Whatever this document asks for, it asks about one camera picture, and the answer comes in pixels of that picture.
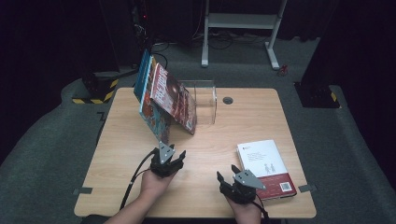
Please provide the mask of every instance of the yellow and black tape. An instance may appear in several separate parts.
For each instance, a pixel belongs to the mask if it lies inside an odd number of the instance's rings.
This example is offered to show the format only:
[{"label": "yellow and black tape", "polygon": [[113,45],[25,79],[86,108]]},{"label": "yellow and black tape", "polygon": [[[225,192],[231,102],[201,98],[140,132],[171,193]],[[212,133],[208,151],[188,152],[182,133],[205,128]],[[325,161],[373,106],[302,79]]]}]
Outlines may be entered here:
[{"label": "yellow and black tape", "polygon": [[111,97],[114,94],[114,90],[116,89],[118,79],[113,80],[108,88],[105,90],[101,90],[100,95],[102,97],[92,97],[92,98],[73,98],[73,103],[83,105],[83,104],[106,104],[110,101]]},{"label": "yellow and black tape", "polygon": [[337,97],[335,96],[334,92],[332,92],[331,97],[334,102],[337,102]]}]

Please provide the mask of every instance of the book title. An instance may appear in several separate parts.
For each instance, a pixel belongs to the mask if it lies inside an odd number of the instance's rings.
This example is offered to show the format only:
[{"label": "book title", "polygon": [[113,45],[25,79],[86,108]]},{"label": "book title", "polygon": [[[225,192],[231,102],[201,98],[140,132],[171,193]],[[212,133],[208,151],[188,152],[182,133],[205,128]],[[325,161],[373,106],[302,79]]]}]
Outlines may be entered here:
[{"label": "book title", "polygon": [[166,94],[166,75],[168,74],[163,67],[159,66],[158,73],[158,85],[156,86],[157,90],[155,92],[155,99],[158,100],[158,103],[164,104],[164,96]]}]

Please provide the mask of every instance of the wooden table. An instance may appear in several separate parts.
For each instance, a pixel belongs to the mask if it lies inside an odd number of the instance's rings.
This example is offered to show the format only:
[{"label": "wooden table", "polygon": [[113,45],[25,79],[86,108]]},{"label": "wooden table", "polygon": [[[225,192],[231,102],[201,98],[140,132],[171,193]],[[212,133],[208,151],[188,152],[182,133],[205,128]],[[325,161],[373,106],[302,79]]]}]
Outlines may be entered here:
[{"label": "wooden table", "polygon": [[[274,139],[296,188],[307,184],[275,90],[217,88],[217,96],[215,124],[199,124],[195,135],[177,124],[171,126],[170,144],[176,149],[173,160],[186,150],[184,167],[148,217],[233,217],[219,192],[216,171],[233,183],[231,164],[241,167],[236,155],[239,143]],[[222,102],[226,96],[233,98],[231,105]],[[118,89],[83,184],[83,188],[92,188],[92,193],[79,194],[76,215],[116,214],[138,164],[157,146],[138,114],[133,89]],[[140,180],[138,177],[134,183],[128,202],[138,195]],[[266,201],[264,206],[271,218],[316,215],[310,192],[299,190],[294,197]]]}]

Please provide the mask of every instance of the gray carpet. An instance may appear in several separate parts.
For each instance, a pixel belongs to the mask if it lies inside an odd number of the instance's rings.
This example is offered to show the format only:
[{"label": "gray carpet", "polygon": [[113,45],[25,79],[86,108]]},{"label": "gray carpet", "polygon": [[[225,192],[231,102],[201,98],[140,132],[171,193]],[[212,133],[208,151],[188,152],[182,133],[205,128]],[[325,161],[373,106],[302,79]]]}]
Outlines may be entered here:
[{"label": "gray carpet", "polygon": [[[279,63],[289,67],[284,77],[272,70],[262,42],[209,49],[207,68],[201,67],[201,48],[159,45],[153,51],[166,57],[167,70],[178,79],[214,79],[218,87],[277,90],[307,182],[318,187],[312,192],[317,216],[289,219],[289,224],[396,223],[395,191],[365,145],[342,90],[331,86],[342,108],[301,106],[293,82],[301,80],[317,43],[276,41]],[[166,63],[161,55],[155,57]],[[131,87],[135,79],[136,75],[121,77],[117,88]],[[2,164],[0,223],[81,221],[74,215],[78,196],[73,191],[82,186],[95,150],[103,124],[98,112],[106,115],[111,101],[73,104],[80,85],[76,80],[64,88],[62,104],[38,120]]]}]

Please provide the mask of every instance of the red book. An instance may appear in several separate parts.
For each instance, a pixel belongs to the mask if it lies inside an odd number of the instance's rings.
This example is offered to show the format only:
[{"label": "red book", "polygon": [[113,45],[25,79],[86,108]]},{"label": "red book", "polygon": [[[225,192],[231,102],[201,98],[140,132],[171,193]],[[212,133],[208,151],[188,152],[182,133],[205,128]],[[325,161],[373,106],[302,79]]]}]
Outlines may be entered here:
[{"label": "red book", "polygon": [[274,140],[238,144],[242,167],[250,170],[266,189],[257,189],[260,199],[290,197],[297,194]]},{"label": "red book", "polygon": [[151,89],[151,99],[190,134],[197,124],[196,104],[184,85],[157,63]]}]

